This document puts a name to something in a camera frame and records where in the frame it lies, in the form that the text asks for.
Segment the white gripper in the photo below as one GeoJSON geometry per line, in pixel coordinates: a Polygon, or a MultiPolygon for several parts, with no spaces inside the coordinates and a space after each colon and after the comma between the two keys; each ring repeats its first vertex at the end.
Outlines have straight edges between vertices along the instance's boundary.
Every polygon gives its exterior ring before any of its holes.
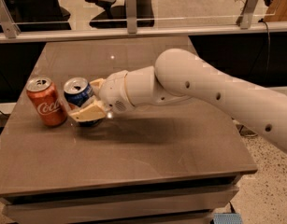
{"type": "Polygon", "coordinates": [[[103,119],[107,114],[104,104],[116,114],[133,111],[135,108],[129,101],[125,88],[126,75],[127,71],[123,70],[106,79],[90,81],[93,91],[99,92],[101,101],[96,97],[90,98],[81,107],[70,110],[69,117],[77,122],[103,119]]]}

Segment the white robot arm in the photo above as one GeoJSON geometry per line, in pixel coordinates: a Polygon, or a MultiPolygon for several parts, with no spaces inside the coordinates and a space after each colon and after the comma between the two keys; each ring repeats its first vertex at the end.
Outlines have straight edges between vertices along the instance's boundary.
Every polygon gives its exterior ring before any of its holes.
{"type": "Polygon", "coordinates": [[[187,50],[168,49],[153,66],[123,70],[90,85],[94,96],[69,112],[75,121],[195,98],[221,109],[287,154],[287,95],[231,77],[187,50]]]}

